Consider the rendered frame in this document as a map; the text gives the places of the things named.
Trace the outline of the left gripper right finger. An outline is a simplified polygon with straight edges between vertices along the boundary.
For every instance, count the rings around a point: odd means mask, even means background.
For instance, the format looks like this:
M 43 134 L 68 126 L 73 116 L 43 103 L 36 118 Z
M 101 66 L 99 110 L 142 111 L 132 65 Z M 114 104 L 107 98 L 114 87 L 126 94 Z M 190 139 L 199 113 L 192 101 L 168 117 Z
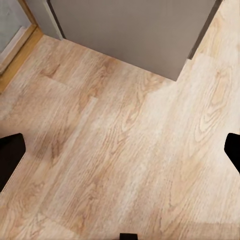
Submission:
M 227 135 L 224 151 L 240 173 L 240 135 L 229 133 Z

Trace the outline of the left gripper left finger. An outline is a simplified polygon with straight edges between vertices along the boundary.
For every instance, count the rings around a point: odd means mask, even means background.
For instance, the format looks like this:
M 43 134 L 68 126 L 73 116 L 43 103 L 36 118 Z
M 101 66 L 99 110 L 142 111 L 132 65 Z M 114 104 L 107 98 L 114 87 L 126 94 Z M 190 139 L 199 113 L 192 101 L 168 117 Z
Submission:
M 21 133 L 0 138 L 0 193 L 26 152 Z

